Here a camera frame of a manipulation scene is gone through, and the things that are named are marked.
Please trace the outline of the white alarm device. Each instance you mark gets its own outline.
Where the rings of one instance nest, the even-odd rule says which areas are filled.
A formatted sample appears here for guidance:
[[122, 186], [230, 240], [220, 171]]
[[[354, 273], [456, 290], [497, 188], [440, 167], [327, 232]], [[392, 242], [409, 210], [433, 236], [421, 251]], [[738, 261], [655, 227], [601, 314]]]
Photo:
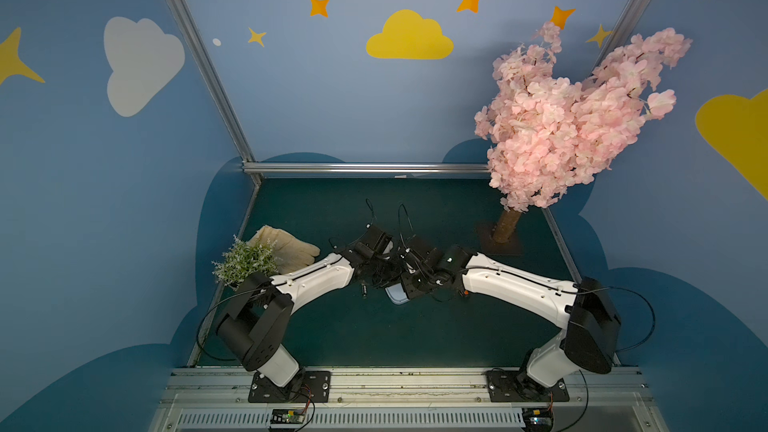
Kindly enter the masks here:
[[402, 305], [409, 301], [409, 298], [401, 283], [391, 285], [385, 289], [390, 301], [395, 305]]

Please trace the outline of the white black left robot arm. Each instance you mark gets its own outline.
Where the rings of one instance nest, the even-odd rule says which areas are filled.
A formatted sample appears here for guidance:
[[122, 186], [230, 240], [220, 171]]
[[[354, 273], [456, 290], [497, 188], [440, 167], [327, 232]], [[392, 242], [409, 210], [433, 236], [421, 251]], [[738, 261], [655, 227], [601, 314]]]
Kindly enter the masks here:
[[349, 285], [362, 267], [384, 262], [392, 236], [368, 225], [346, 248], [287, 274], [248, 276], [224, 304], [213, 331], [243, 368], [281, 389], [300, 386], [301, 367], [282, 345], [294, 312], [321, 296]]

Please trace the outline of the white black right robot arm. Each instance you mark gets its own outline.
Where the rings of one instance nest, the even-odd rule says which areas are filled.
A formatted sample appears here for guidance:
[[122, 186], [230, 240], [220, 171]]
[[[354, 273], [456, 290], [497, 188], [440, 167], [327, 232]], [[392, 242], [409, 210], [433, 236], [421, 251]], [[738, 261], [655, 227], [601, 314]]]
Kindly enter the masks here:
[[511, 379], [512, 387], [526, 399], [537, 399], [575, 372], [612, 371], [621, 318], [608, 288], [599, 281], [547, 278], [458, 245], [443, 252], [418, 237], [399, 245], [395, 256], [403, 266], [402, 288], [409, 300], [451, 288], [510, 303], [559, 328], [525, 356]]

